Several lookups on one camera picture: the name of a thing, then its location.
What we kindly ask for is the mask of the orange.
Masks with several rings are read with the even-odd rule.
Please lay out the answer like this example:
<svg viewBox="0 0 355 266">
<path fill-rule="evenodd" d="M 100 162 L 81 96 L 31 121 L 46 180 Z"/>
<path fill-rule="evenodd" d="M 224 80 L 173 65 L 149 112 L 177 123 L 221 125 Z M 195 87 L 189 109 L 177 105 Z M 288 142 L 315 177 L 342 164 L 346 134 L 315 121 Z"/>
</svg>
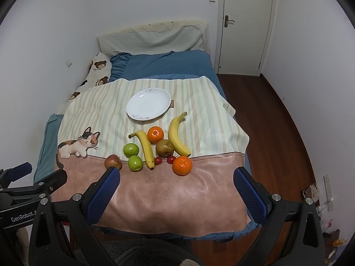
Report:
<svg viewBox="0 0 355 266">
<path fill-rule="evenodd" d="M 188 175 L 193 167 L 192 161 L 189 157 L 179 156 L 174 159 L 172 164 L 173 172 L 180 176 Z"/>
<path fill-rule="evenodd" d="M 151 143 L 158 143 L 164 139 L 164 131 L 161 127 L 153 126 L 147 132 L 147 139 Z"/>
</svg>

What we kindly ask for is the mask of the yellow banana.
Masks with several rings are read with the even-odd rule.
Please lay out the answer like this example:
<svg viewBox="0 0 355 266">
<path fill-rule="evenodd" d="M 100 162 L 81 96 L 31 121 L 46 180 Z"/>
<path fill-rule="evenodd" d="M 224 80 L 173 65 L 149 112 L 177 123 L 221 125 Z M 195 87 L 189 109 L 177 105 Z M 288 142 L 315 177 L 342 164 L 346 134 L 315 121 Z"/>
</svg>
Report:
<svg viewBox="0 0 355 266">
<path fill-rule="evenodd" d="M 146 162 L 146 166 L 150 169 L 150 170 L 154 170 L 155 168 L 155 157 L 152 151 L 152 147 L 150 144 L 150 141 L 147 138 L 147 133 L 139 130 L 136 131 L 134 133 L 131 133 L 128 135 L 129 139 L 132 139 L 133 137 L 137 137 L 141 143 L 142 149 L 143 149 L 143 153 L 144 153 L 144 158 L 145 158 L 145 162 Z"/>
<path fill-rule="evenodd" d="M 187 112 L 181 113 L 179 116 L 173 118 L 168 128 L 168 140 L 173 144 L 175 151 L 180 156 L 190 156 L 191 151 L 179 138 L 180 122 L 187 116 Z"/>
</svg>

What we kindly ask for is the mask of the wall socket left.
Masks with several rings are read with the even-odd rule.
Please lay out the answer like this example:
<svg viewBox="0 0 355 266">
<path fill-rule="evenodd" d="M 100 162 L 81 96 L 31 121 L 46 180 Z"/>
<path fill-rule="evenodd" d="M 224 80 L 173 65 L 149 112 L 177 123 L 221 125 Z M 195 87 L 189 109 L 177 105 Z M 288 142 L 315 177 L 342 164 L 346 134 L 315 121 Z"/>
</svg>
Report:
<svg viewBox="0 0 355 266">
<path fill-rule="evenodd" d="M 72 65 L 72 61 L 70 59 L 68 59 L 65 64 L 67 65 L 67 67 L 70 67 Z"/>
</svg>

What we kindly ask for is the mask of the blue quilt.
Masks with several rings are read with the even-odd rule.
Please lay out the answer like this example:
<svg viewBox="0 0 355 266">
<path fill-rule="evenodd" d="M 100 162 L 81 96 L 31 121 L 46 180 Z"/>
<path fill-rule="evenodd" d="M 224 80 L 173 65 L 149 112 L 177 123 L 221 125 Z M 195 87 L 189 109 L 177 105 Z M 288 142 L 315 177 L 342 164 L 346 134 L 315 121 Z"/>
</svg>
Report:
<svg viewBox="0 0 355 266">
<path fill-rule="evenodd" d="M 219 94 L 226 98 L 210 56 L 204 51 L 171 51 L 155 55 L 122 52 L 112 57 L 110 62 L 110 82 L 118 79 L 184 80 L 205 76 L 218 89 Z"/>
</svg>

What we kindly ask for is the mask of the green apple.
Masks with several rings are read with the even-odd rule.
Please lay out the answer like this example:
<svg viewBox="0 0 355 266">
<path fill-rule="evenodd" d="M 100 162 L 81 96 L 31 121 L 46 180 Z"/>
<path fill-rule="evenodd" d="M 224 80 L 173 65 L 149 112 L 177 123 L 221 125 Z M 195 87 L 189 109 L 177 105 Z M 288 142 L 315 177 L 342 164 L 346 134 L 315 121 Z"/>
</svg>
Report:
<svg viewBox="0 0 355 266">
<path fill-rule="evenodd" d="M 128 159 L 128 167 L 133 172 L 141 171 L 143 168 L 143 161 L 139 156 L 130 156 L 130 158 Z"/>
<path fill-rule="evenodd" d="M 136 156 L 139 153 L 140 149 L 135 143 L 127 143 L 123 147 L 123 153 L 126 157 Z"/>
</svg>

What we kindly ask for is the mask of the brown pear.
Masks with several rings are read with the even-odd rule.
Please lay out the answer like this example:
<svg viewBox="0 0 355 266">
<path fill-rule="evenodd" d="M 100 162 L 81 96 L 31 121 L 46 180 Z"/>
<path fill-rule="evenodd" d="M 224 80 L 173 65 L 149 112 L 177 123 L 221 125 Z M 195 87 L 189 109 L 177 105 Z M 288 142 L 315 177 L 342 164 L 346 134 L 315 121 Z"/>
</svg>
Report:
<svg viewBox="0 0 355 266">
<path fill-rule="evenodd" d="M 163 139 L 155 145 L 155 151 L 159 157 L 167 158 L 173 155 L 174 145 L 168 139 Z"/>
</svg>

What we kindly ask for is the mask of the white ceramic plate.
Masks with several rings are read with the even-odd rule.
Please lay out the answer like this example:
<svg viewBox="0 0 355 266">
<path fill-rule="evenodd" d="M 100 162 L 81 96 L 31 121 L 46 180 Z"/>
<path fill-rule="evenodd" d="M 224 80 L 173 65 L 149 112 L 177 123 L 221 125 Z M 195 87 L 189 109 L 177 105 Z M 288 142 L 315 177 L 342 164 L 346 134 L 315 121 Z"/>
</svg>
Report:
<svg viewBox="0 0 355 266">
<path fill-rule="evenodd" d="M 150 121 L 163 115 L 171 103 L 170 94 L 162 88 L 147 88 L 133 95 L 126 112 L 135 121 Z"/>
</svg>

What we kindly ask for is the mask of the teal bed sheet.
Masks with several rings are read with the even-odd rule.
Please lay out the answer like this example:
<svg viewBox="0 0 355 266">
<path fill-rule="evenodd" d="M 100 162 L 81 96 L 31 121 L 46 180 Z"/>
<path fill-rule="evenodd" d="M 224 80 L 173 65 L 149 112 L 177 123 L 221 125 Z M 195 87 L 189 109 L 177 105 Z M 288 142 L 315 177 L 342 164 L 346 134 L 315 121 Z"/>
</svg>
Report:
<svg viewBox="0 0 355 266">
<path fill-rule="evenodd" d="M 58 146 L 58 131 L 62 119 L 63 114 L 54 113 L 49 117 L 46 123 L 43 143 L 40 149 L 37 167 L 34 172 L 34 183 L 39 182 L 41 179 L 58 169 L 55 156 Z"/>
</svg>

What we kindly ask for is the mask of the white door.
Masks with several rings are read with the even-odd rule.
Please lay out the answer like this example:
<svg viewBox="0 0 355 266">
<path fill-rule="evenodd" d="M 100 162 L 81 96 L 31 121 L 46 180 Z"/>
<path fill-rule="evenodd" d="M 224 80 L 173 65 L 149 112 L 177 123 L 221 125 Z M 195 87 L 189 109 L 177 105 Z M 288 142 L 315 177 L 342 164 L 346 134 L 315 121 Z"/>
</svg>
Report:
<svg viewBox="0 0 355 266">
<path fill-rule="evenodd" d="M 217 73 L 260 74 L 270 40 L 276 0 L 221 0 Z M 225 16 L 235 23 L 224 27 Z"/>
</svg>

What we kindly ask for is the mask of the white power strip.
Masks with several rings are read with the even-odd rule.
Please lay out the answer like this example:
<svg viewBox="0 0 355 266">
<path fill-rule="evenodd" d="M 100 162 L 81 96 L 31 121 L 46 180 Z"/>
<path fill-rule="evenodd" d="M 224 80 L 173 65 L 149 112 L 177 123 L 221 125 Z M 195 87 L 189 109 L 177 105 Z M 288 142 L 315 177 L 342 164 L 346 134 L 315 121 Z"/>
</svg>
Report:
<svg viewBox="0 0 355 266">
<path fill-rule="evenodd" d="M 333 192 L 331 190 L 331 182 L 329 174 L 325 174 L 323 176 L 324 186 L 325 186 L 325 194 L 327 198 L 327 211 L 333 210 Z"/>
</svg>

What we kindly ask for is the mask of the cherry tomato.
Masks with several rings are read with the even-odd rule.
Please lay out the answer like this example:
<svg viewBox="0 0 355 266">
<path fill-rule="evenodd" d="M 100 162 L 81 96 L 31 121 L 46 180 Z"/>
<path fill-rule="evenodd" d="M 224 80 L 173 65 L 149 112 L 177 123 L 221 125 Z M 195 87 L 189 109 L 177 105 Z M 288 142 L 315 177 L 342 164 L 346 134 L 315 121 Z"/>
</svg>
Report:
<svg viewBox="0 0 355 266">
<path fill-rule="evenodd" d="M 173 164 L 174 160 L 176 159 L 175 156 L 168 156 L 167 157 L 167 163 L 168 164 Z"/>
<path fill-rule="evenodd" d="M 155 164 L 156 164 L 156 165 L 162 164 L 162 158 L 156 157 L 156 158 L 155 158 Z"/>
</svg>

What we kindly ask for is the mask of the grey white pillow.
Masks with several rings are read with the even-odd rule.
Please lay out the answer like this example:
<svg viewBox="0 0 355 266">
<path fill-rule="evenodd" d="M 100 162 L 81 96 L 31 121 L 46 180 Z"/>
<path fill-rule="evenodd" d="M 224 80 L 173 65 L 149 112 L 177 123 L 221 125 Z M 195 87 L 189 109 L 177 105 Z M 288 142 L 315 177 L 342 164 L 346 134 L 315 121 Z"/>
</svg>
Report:
<svg viewBox="0 0 355 266">
<path fill-rule="evenodd" d="M 156 55 L 161 53 L 204 51 L 203 35 L 194 26 L 168 31 L 119 31 L 97 38 L 101 52 L 109 58 L 120 53 Z"/>
</svg>

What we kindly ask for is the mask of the bear print pillow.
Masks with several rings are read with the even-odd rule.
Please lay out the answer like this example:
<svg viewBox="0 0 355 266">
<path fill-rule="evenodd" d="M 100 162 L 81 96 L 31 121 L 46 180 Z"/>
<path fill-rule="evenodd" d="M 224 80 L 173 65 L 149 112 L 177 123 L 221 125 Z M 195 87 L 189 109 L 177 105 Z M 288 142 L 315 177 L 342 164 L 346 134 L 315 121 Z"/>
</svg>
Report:
<svg viewBox="0 0 355 266">
<path fill-rule="evenodd" d="M 67 102 L 70 103 L 80 94 L 83 94 L 95 86 L 107 84 L 111 77 L 111 69 L 112 64 L 110 59 L 103 53 L 99 52 L 90 62 L 87 77 L 84 79 L 82 84 L 80 84 L 79 88 L 73 92 Z"/>
</svg>

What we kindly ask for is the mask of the red apple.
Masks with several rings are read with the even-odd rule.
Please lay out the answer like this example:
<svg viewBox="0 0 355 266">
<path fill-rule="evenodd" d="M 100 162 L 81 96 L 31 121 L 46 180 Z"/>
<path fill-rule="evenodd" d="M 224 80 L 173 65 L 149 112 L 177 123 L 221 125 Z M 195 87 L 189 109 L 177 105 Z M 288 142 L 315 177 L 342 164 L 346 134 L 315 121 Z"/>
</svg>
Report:
<svg viewBox="0 0 355 266">
<path fill-rule="evenodd" d="M 111 154 L 105 159 L 104 166 L 106 169 L 109 169 L 110 167 L 114 167 L 120 170 L 122 168 L 122 162 L 119 156 L 115 154 Z"/>
</svg>

